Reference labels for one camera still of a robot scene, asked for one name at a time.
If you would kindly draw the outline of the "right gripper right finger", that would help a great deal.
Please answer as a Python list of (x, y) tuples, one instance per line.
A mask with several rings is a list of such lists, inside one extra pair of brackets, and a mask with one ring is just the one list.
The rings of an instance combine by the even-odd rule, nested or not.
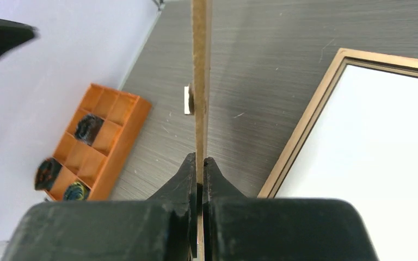
[(377, 260), (358, 211), (331, 198), (243, 195), (204, 161), (206, 260)]

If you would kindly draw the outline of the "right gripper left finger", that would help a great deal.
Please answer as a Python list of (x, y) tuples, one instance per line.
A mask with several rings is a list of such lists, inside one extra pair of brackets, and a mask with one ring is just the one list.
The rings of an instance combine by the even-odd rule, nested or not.
[(4, 260), (191, 260), (197, 255), (196, 164), (146, 200), (60, 201), (31, 207)]

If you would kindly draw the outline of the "mountain landscape photo board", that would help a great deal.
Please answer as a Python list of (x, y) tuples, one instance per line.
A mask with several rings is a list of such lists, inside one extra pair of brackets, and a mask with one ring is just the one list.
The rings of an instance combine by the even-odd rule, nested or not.
[(418, 78), (346, 66), (277, 197), (345, 200), (380, 260), (418, 260)]

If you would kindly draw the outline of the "brown backing board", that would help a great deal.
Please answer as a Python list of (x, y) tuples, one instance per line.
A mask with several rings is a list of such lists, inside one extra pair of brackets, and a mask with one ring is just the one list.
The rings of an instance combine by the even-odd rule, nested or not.
[(208, 107), (211, 70), (212, 1), (191, 1), (193, 107), (195, 116), (195, 163), (197, 183), (197, 253), (205, 260), (202, 189), (204, 159), (207, 157)]

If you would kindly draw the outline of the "black wooden picture frame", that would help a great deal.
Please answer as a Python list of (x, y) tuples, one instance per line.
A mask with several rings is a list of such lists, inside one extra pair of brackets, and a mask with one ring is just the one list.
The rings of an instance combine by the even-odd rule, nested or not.
[(258, 198), (274, 198), (277, 195), (347, 65), (418, 78), (416, 58), (340, 48), (262, 186)]

